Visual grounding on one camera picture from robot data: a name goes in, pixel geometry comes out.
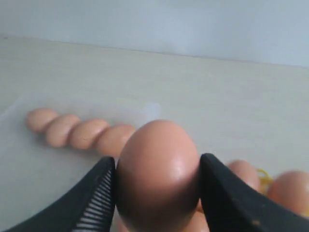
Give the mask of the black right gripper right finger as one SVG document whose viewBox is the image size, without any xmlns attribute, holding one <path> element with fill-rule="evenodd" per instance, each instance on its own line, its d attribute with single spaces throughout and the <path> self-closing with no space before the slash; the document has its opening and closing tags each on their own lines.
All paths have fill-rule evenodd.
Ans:
<svg viewBox="0 0 309 232">
<path fill-rule="evenodd" d="M 211 153 L 200 158 L 200 199 L 212 232 L 307 232 L 308 219 L 254 190 Z"/>
</svg>

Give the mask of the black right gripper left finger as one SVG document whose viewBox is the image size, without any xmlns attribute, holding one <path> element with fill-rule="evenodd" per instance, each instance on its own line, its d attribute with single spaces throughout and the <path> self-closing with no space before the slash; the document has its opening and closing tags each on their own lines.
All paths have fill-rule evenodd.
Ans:
<svg viewBox="0 0 309 232">
<path fill-rule="evenodd" d="M 10 232 L 109 232 L 115 210 L 115 160 L 103 157 L 66 194 Z"/>
</svg>

